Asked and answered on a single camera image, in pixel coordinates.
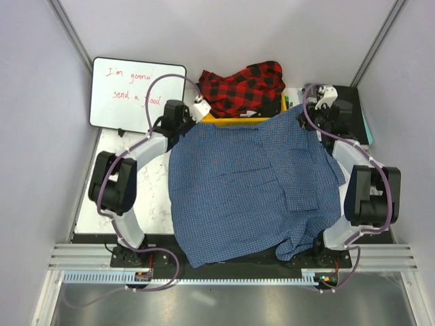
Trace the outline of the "blue checkered long sleeve shirt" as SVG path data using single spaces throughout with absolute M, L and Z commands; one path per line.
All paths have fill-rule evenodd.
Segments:
M 171 150 L 174 235 L 190 265 L 274 248 L 287 261 L 341 217 L 345 176 L 301 106 L 257 125 L 198 124 Z

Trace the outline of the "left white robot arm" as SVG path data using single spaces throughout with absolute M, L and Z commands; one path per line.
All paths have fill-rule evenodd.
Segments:
M 145 233 L 139 226 L 133 206 L 137 198 L 137 173 L 154 158 L 170 151 L 208 113 L 210 106 L 199 101 L 190 106 L 169 100 L 163 115 L 144 139 L 122 153 L 102 151 L 97 155 L 88 189 L 88 198 L 97 213 L 108 218 L 126 247 L 126 260 L 134 267 L 144 266 L 149 259 Z

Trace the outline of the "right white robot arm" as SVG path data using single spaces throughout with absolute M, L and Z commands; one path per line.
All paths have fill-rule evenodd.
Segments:
M 398 220 L 402 173 L 395 166 L 375 160 L 354 140 L 343 139 L 321 129 L 315 121 L 324 113 L 312 104 L 302 104 L 298 123 L 311 133 L 335 140 L 331 156 L 349 174 L 341 192 L 341 216 L 321 231 L 311 250 L 316 266 L 327 267 L 336 259 L 338 250 L 349 250 L 366 234 L 380 234 Z

